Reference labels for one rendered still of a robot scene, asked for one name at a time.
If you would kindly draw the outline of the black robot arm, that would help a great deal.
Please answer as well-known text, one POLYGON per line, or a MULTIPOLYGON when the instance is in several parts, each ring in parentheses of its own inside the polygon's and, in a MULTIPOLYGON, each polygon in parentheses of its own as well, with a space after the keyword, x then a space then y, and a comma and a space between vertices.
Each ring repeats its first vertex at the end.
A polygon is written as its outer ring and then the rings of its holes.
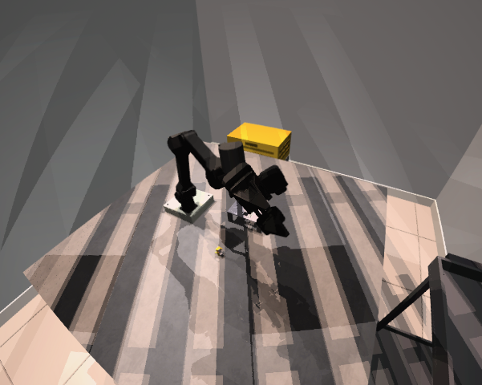
MULTIPOLYGON (((196 187, 191 182, 188 156, 190 153, 200 162, 205 170, 205 178, 214 189, 223 188, 223 178, 238 164, 245 162, 242 142, 218 144, 220 157, 208 149, 194 130, 177 133, 168 138, 168 148, 176 156, 178 183, 174 197, 181 204, 180 210, 190 214, 197 205, 194 203, 196 187)), ((287 190, 287 181, 281 169, 275 164, 262 171, 258 178, 259 185, 268 197, 270 194, 280 195, 287 190)))

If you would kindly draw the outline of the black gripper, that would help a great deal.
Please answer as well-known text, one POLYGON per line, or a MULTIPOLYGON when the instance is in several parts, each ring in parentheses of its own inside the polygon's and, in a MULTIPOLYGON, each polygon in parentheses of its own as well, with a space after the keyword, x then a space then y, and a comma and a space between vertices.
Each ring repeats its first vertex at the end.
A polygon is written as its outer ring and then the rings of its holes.
POLYGON ((268 197, 259 183, 257 174, 246 162, 238 164, 222 181, 225 188, 249 215, 252 212, 257 215, 256 225, 265 235, 272 233, 287 237, 290 233, 282 224, 285 221, 282 211, 276 206, 270 207, 268 197))

